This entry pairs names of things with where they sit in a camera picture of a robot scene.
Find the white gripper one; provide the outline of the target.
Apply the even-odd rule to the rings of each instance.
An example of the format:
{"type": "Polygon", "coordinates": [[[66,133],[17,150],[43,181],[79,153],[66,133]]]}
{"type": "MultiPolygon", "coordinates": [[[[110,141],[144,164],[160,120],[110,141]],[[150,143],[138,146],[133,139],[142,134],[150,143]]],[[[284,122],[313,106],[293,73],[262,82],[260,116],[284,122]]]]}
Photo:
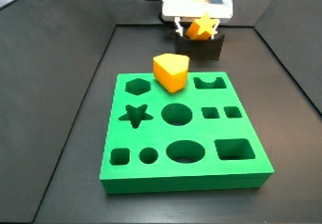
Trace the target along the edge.
{"type": "Polygon", "coordinates": [[[212,19],[221,21],[213,26],[212,39],[218,34],[220,24],[226,24],[233,17],[233,0],[162,0],[162,19],[176,23],[177,33],[184,36],[184,22],[193,22],[209,13],[212,19]]]}

